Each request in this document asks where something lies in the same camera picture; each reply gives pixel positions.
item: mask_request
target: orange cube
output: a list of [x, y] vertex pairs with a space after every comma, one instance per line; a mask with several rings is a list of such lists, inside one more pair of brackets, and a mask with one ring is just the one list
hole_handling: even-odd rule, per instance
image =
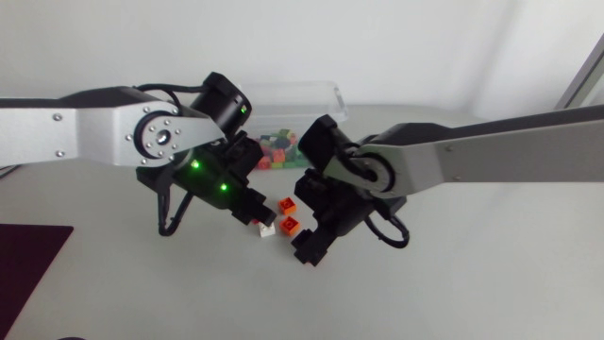
[[260, 161], [258, 162], [258, 168], [259, 169], [270, 169], [271, 168], [271, 159], [268, 156], [264, 156], [260, 159]]
[[285, 199], [281, 199], [279, 201], [279, 209], [283, 214], [292, 214], [295, 213], [295, 203], [291, 198], [287, 197]]
[[273, 151], [273, 162], [285, 162], [285, 151], [283, 149]]
[[284, 234], [294, 236], [294, 234], [300, 229], [300, 222], [294, 220], [291, 216], [287, 216], [286, 219], [279, 223], [279, 227]]

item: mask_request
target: colorful blocks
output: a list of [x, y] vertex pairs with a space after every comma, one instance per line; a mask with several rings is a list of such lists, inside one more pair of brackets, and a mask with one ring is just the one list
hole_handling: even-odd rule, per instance
[[279, 201], [279, 209], [283, 214], [292, 214], [295, 213], [295, 203], [294, 201], [287, 197], [285, 199], [281, 199]]
[[284, 234], [294, 236], [294, 234], [300, 229], [300, 222], [294, 220], [291, 216], [287, 216], [286, 219], [279, 223], [279, 227]]

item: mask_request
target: small cube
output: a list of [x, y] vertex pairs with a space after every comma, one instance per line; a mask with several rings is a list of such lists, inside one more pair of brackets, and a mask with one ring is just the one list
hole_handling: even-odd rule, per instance
[[283, 149], [273, 151], [273, 162], [285, 162], [285, 151]]
[[287, 197], [284, 199], [281, 199], [279, 201], [279, 209], [281, 210], [281, 213], [283, 214], [292, 214], [295, 213], [295, 203], [294, 201]]
[[258, 228], [260, 230], [260, 237], [275, 235], [275, 223], [271, 223], [270, 226], [265, 226], [262, 223], [258, 223]]
[[271, 159], [268, 156], [264, 156], [258, 162], [258, 168], [262, 170], [271, 168]]
[[305, 159], [297, 159], [295, 160], [295, 165], [300, 166], [300, 167], [305, 167], [309, 165], [309, 161], [305, 160]]
[[291, 216], [287, 216], [286, 219], [279, 223], [281, 231], [288, 236], [294, 236], [294, 234], [300, 229], [300, 222], [294, 220]]
[[292, 132], [290, 129], [288, 129], [288, 128], [282, 128], [282, 129], [279, 131], [279, 136], [288, 137], [288, 136], [289, 136], [290, 134], [292, 134], [292, 133], [293, 133], [293, 132]]

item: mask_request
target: plastic storage bin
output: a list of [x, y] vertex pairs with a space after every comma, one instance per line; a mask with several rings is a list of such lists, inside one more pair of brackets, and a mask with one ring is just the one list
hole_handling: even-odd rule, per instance
[[252, 114], [243, 129], [256, 139], [264, 158], [259, 169], [307, 167], [297, 149], [298, 140], [324, 114], [336, 122], [348, 119], [338, 86], [330, 81], [242, 84], [252, 104]]

